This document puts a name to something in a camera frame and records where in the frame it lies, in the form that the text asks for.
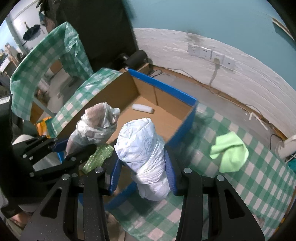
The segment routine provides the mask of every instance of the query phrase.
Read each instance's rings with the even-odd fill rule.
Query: checkered tablecloth
[[[86,80],[56,116],[46,121],[50,137],[56,137],[83,106],[121,74],[116,70],[101,68]]]
[[[68,22],[63,23],[50,32],[25,57],[11,76],[12,111],[17,116],[30,120],[38,83],[58,59],[70,76],[87,80],[93,75],[78,33]]]
[[[219,174],[221,156],[209,157],[215,137],[234,131],[246,144],[249,157],[244,166],[224,173],[248,208],[264,219],[262,231],[268,239],[278,227],[291,201],[296,175],[274,153],[254,137],[212,109],[199,104],[191,130],[186,134],[176,155],[186,166],[201,175]],[[182,197],[172,193],[165,200],[152,202],[134,193],[121,206],[111,210],[123,228],[140,241],[174,240],[182,209]],[[203,239],[208,232],[208,207],[204,195]]]

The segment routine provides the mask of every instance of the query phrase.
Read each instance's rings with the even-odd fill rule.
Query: translucent plastic bag
[[[68,140],[67,155],[86,145],[105,143],[117,128],[119,114],[120,109],[111,108],[106,102],[86,109]]]
[[[132,170],[131,177],[142,198],[159,201],[170,191],[165,173],[164,145],[150,118],[128,122],[119,132],[115,151]]]

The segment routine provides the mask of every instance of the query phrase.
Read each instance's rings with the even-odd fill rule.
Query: metal bolt
[[[64,174],[62,175],[62,179],[65,181],[65,180],[68,180],[70,178],[70,175],[69,174]]]
[[[190,169],[190,168],[188,168],[188,167],[186,167],[186,168],[184,168],[184,170],[183,170],[185,173],[192,173],[192,170]]]
[[[222,181],[225,180],[225,177],[222,176],[222,175],[218,175],[218,176],[217,176],[217,180],[222,182]]]
[[[94,170],[96,173],[100,173],[103,171],[103,168],[102,167],[97,167],[95,170]]]

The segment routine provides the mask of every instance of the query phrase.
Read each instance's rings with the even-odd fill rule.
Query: wrapped plastic bag
[[[165,199],[170,192],[165,173],[163,138],[156,134],[150,118],[126,123],[114,146],[120,160],[132,170],[142,198],[151,201]]]
[[[106,102],[86,109],[69,137],[67,155],[86,145],[105,143],[117,128],[119,114],[120,109],[111,108]]]

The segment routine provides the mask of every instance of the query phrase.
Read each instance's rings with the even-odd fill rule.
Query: green bubble wrap
[[[108,144],[98,146],[96,152],[89,157],[82,171],[87,174],[96,167],[100,167],[106,158],[111,157],[113,150],[114,148]]]

